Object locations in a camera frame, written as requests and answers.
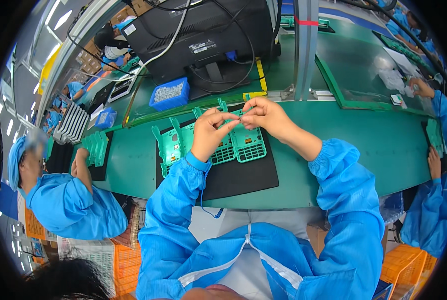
green plastic frame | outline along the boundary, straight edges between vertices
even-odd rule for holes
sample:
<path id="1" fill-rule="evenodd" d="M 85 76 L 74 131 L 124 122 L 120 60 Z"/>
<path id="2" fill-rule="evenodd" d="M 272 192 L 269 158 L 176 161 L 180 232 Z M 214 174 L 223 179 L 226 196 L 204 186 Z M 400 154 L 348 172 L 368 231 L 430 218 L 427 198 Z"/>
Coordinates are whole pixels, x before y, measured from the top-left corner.
<path id="1" fill-rule="evenodd" d="M 82 145 L 88 150 L 90 155 L 87 158 L 87 165 L 103 166 L 105 154 L 108 147 L 108 138 L 104 131 L 98 131 L 82 139 Z"/>

white paper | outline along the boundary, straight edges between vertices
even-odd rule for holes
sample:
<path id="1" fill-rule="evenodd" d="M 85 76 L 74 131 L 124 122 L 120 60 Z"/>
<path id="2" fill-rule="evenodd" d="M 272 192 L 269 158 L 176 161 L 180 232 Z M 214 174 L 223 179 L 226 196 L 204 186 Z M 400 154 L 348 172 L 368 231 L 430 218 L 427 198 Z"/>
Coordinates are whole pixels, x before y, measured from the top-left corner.
<path id="1" fill-rule="evenodd" d="M 417 72 L 417 67 L 412 65 L 412 63 L 410 63 L 410 61 L 408 60 L 408 58 L 397 52 L 394 51 L 392 49 L 389 49 L 387 47 L 383 47 L 383 49 L 385 51 L 387 51 L 388 55 L 390 55 L 390 57 L 392 57 L 392 59 L 395 61 L 395 63 L 397 63 L 397 65 L 401 68 L 401 70 L 408 75 L 418 75 Z"/>

cable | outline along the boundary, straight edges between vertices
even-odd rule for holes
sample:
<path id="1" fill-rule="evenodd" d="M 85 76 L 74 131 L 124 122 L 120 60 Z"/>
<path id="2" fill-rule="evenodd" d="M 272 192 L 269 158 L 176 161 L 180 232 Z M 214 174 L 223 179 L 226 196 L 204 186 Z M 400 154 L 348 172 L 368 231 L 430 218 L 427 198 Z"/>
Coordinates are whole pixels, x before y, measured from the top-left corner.
<path id="1" fill-rule="evenodd" d="M 140 20 L 140 23 L 142 23 L 143 28 L 145 28 L 145 30 L 146 30 L 152 37 L 154 37 L 154 38 L 156 38 L 156 39 L 164 39 L 163 37 L 158 37 L 158 36 L 154 35 L 154 34 L 150 31 L 150 29 L 148 28 L 147 24 L 144 23 L 143 20 L 138 16 L 138 14 L 137 14 L 137 12 L 136 12 L 136 10 L 135 10 L 135 7 L 133 6 L 133 4 L 132 4 L 130 1 L 129 1 L 129 4 L 128 4 L 128 5 L 129 5 L 130 8 L 134 11 L 134 13 L 135 13 L 135 15 L 136 15 L 136 18 L 137 18 L 138 20 Z"/>
<path id="2" fill-rule="evenodd" d="M 445 81 L 443 81 L 443 90 L 445 91 Z M 443 151 L 443 145 L 444 143 L 444 139 L 443 139 L 443 128 L 442 128 L 442 120 L 441 118 L 441 108 L 442 108 L 442 92 L 440 92 L 440 97 L 438 99 L 438 124 L 440 126 L 440 138 L 442 140 L 442 151 Z"/>
<path id="3" fill-rule="evenodd" d="M 148 0 L 144 0 L 144 1 L 145 1 L 145 3 L 150 5 L 151 7 L 158 8 L 160 10 L 164 10 L 164 11 L 168 11 L 168 12 L 171 12 L 171 11 L 172 12 L 184 11 L 188 7 L 188 4 L 187 4 L 186 7 L 184 7 L 184 8 L 167 8 L 167 7 L 161 6 L 161 4 L 160 5 L 155 5 L 155 4 L 151 3 Z M 208 0 L 201 0 L 200 2 L 197 2 L 197 3 L 195 2 L 195 3 L 190 4 L 190 6 L 192 6 L 192 8 L 194 8 L 194 7 L 197 7 L 197 6 L 200 6 L 200 5 L 204 4 L 207 1 Z"/>
<path id="4" fill-rule="evenodd" d="M 341 0 L 343 3 L 347 3 L 347 4 L 350 4 L 350 5 L 353 5 L 353 6 L 356 6 L 356 7 L 360 7 L 360 8 L 363 8 L 363 9 L 368 9 L 368 10 L 372 10 L 372 11 L 380 11 L 379 9 L 376 9 L 376 8 L 374 8 L 374 7 L 372 7 L 372 5 L 365 5 L 365 4 L 361 4 L 361 3 L 356 3 L 356 2 L 353 2 L 352 0 Z M 394 7 L 395 7 L 395 5 L 397 5 L 397 0 L 392 0 L 392 2 L 390 2 L 390 4 L 389 5 L 387 5 L 387 6 L 384 6 L 384 7 L 380 7 L 381 9 L 383 9 L 383 10 L 385 10 L 385 11 L 389 11 L 389 10 L 392 10 Z"/>
<path id="5" fill-rule="evenodd" d="M 279 34 L 279 30 L 280 30 L 280 21 L 281 21 L 281 17 L 282 17 L 282 2 L 283 1 L 279 1 L 277 3 L 277 18 L 275 20 L 275 28 L 273 29 L 272 40 L 270 41 L 270 52 L 269 52 L 270 59 L 268 62 L 268 69 L 266 72 L 263 73 L 262 77 L 252 79 L 252 81 L 262 80 L 265 78 L 265 76 L 268 74 L 268 72 L 270 72 L 270 67 L 272 66 L 273 47 L 275 46 L 275 38 Z"/>
<path id="6" fill-rule="evenodd" d="M 207 80 L 207 79 L 203 78 L 202 76 L 198 75 L 194 68 L 190 67 L 190 70 L 191 70 L 192 73 L 195 74 L 198 78 L 200 78 L 200 79 L 203 80 L 203 81 L 210 82 L 211 84 L 213 84 L 213 83 L 214 83 L 214 84 L 217 84 L 217 83 L 218 83 L 218 84 L 221 84 L 221 83 L 222 83 L 222 84 L 225 84 L 225 83 L 226 83 L 226 84 L 227 84 L 227 83 L 228 83 L 228 84 L 229 84 L 229 83 L 232 84 L 232 83 L 234 83 L 234 82 L 237 82 L 237 81 L 211 81 L 211 80 Z"/>
<path id="7" fill-rule="evenodd" d="M 221 9 L 223 9 L 223 10 L 224 10 L 229 16 L 231 16 L 232 19 L 233 19 L 233 15 L 232 15 L 232 13 L 231 13 L 228 9 L 226 9 L 223 5 L 221 5 L 217 0 L 212 0 L 212 1 L 213 1 L 215 4 L 217 4 Z M 248 34 L 245 32 L 244 28 L 243 28 L 242 26 L 240 26 L 240 23 L 238 22 L 238 20 L 235 19 L 234 22 L 237 24 L 237 26 L 240 28 L 240 30 L 244 33 L 245 37 L 246 37 L 247 40 L 248 40 L 248 43 L 250 44 L 250 48 L 251 48 L 251 50 L 252 50 L 252 64 L 250 65 L 250 69 L 248 70 L 247 74 L 246 74 L 246 75 L 245 75 L 239 82 L 235 83 L 235 84 L 234 84 L 233 86 L 231 86 L 231 87 L 228 87 L 228 88 L 223 89 L 223 90 L 220 90 L 220 91 L 210 91 L 210 90 L 207 90 L 207 89 L 198 87 L 198 88 L 201 89 L 202 91 L 205 91 L 205 92 L 208 92 L 208 93 L 214 93 L 214 94 L 226 92 L 226 91 L 228 91 L 228 90 L 230 90 L 230 89 L 232 89 L 232 88 L 238 86 L 240 83 L 242 83 L 245 79 L 248 78 L 248 76 L 249 76 L 250 73 L 252 72 L 253 66 L 255 65 L 255 50 L 254 50 L 254 48 L 253 48 L 252 41 L 250 40 L 250 37 L 248 36 Z"/>
<path id="8" fill-rule="evenodd" d="M 175 39 L 177 39 L 177 35 L 180 32 L 180 28 L 182 27 L 182 24 L 184 23 L 185 20 L 185 16 L 187 15 L 187 8 L 190 5 L 190 1 L 191 0 L 187 0 L 187 4 L 185 6 L 185 10 L 184 13 L 182 15 L 182 18 L 180 19 L 180 23 L 178 24 L 177 30 L 175 31 L 175 33 L 173 34 L 172 40 L 170 41 L 170 43 L 168 44 L 168 46 L 165 48 L 164 51 L 162 51 L 159 55 L 154 56 L 152 58 L 150 58 L 148 61 L 146 61 L 145 63 L 143 63 L 143 66 L 145 67 L 146 65 L 148 65 L 148 63 L 151 63 L 152 61 L 156 60 L 157 58 L 161 57 L 163 54 L 167 53 L 168 49 L 170 49 L 170 47 L 173 45 L 173 42 L 175 41 Z"/>
<path id="9" fill-rule="evenodd" d="M 350 4 L 350 5 L 358 6 L 358 5 L 356 5 L 356 3 L 354 3 L 350 0 L 341 0 L 341 1 L 344 3 Z M 382 12 L 384 15 L 389 17 L 390 20 L 394 21 L 398 27 L 400 27 L 406 34 L 408 34 L 408 36 L 415 42 L 415 44 L 420 48 L 420 50 L 422 50 L 424 52 L 425 56 L 430 60 L 430 62 L 432 63 L 432 65 L 434 66 L 436 71 L 442 75 L 442 77 L 445 81 L 447 81 L 447 73 L 445 72 L 445 70 L 442 68 L 442 66 L 440 66 L 439 63 L 437 63 L 437 61 L 432 56 L 432 54 L 425 48 L 425 46 L 422 44 L 422 42 L 417 37 L 415 37 L 413 35 L 413 33 L 410 32 L 410 30 L 408 30 L 406 27 L 404 27 L 388 11 L 386 11 L 386 10 L 382 9 L 380 6 L 378 6 L 378 4 L 376 2 L 374 2 L 373 0 L 367 0 L 367 2 L 372 4 L 378 11 Z"/>
<path id="10" fill-rule="evenodd" d="M 122 78 L 122 79 L 109 79 L 109 78 L 106 78 L 106 77 L 101 77 L 101 76 L 97 76 L 97 75 L 89 74 L 89 73 L 87 73 L 87 72 L 83 72 L 83 71 L 80 70 L 80 69 L 76 69 L 76 68 L 71 68 L 71 69 L 73 69 L 73 70 L 75 70 L 75 71 L 77 71 L 77 72 L 80 72 L 80 73 L 82 73 L 82 74 L 85 74 L 85 75 L 87 75 L 87 76 L 90 76 L 90 77 L 100 78 L 100 79 L 104 79 L 104 80 L 108 80 L 108 81 L 113 81 L 113 82 L 120 82 L 120 81 L 130 80 L 130 79 L 134 79 L 134 78 L 137 77 L 137 76 L 141 76 L 141 77 L 152 77 L 152 75 L 150 75 L 150 74 L 142 74 L 142 75 L 135 75 L 135 74 L 132 74 L 130 77 L 125 77 L 125 78 Z"/>

hand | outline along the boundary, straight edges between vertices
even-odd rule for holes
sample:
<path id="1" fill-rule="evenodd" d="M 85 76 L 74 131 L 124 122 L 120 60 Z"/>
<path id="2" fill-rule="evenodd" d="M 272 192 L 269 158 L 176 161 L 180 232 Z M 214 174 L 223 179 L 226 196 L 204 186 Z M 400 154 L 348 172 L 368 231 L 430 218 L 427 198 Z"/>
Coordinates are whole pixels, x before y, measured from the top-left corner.
<path id="1" fill-rule="evenodd" d="M 124 65 L 126 65 L 130 59 L 132 59 L 132 56 L 130 55 L 130 53 L 125 54 Z"/>
<path id="2" fill-rule="evenodd" d="M 118 65 L 117 65 L 117 63 L 115 63 L 115 62 L 110 62 L 110 63 L 108 63 L 110 66 L 107 66 L 107 65 L 103 65 L 103 70 L 104 71 L 116 71 L 116 70 L 118 70 Z"/>
<path id="3" fill-rule="evenodd" d="M 430 169 L 430 176 L 432 179 L 440 178 L 442 175 L 442 163 L 440 162 L 440 156 L 433 146 L 430 146 L 430 152 L 428 153 L 428 168 Z"/>
<path id="4" fill-rule="evenodd" d="M 429 87 L 422 79 L 420 78 L 410 78 L 408 85 L 413 88 L 413 85 L 418 86 L 418 91 L 414 91 L 414 95 L 419 95 L 421 97 L 435 97 L 435 91 L 433 88 Z"/>
<path id="5" fill-rule="evenodd" d="M 224 124 L 229 119 L 234 121 Z M 216 107 L 208 109 L 195 122 L 192 154 L 198 160 L 207 162 L 225 135 L 239 123 L 240 118 L 237 115 L 221 112 Z"/>
<path id="6" fill-rule="evenodd" d="M 72 163 L 72 169 L 70 171 L 70 175 L 72 175 L 73 177 L 76 177 L 76 159 L 74 159 L 74 161 Z"/>
<path id="7" fill-rule="evenodd" d="M 76 151 L 75 159 L 78 158 L 78 159 L 86 160 L 86 159 L 88 158 L 89 155 L 90 155 L 90 152 L 88 152 L 87 149 L 85 149 L 85 148 L 79 148 L 79 149 Z"/>
<path id="8" fill-rule="evenodd" d="M 269 134 L 285 144 L 289 141 L 289 129 L 297 127 L 279 104 L 267 98 L 256 97 L 248 100 L 244 105 L 243 111 L 247 111 L 242 116 L 242 123 L 246 129 L 261 126 Z"/>

black anti-static mat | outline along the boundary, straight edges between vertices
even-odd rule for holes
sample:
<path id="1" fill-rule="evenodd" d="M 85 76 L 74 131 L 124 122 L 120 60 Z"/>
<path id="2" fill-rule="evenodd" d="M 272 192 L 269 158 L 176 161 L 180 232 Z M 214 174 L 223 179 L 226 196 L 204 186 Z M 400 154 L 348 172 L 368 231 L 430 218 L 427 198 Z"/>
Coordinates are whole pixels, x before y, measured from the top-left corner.
<path id="1" fill-rule="evenodd" d="M 243 105 L 231 106 L 229 111 L 236 111 Z M 181 127 L 195 122 L 195 119 L 182 123 Z M 170 131 L 168 128 L 160 131 L 160 134 Z M 268 141 L 267 131 L 260 128 L 263 141 L 267 149 L 267 155 L 264 158 L 252 160 L 246 163 L 239 163 L 237 159 L 220 165 L 214 165 L 208 172 L 207 186 L 203 192 L 203 201 L 218 199 L 230 196 L 266 190 L 279 186 L 279 178 L 275 162 L 273 160 L 272 149 Z M 163 181 L 160 163 L 162 159 L 159 156 L 159 147 L 156 142 L 156 187 Z"/>
<path id="2" fill-rule="evenodd" d="M 105 152 L 105 160 L 103 161 L 103 165 L 98 167 L 91 165 L 88 167 L 90 175 L 92 175 L 92 180 L 96 182 L 105 181 L 105 176 L 107 174 L 108 153 L 110 152 L 110 146 L 112 145 L 113 131 L 107 132 L 106 135 L 108 137 L 108 145 Z"/>

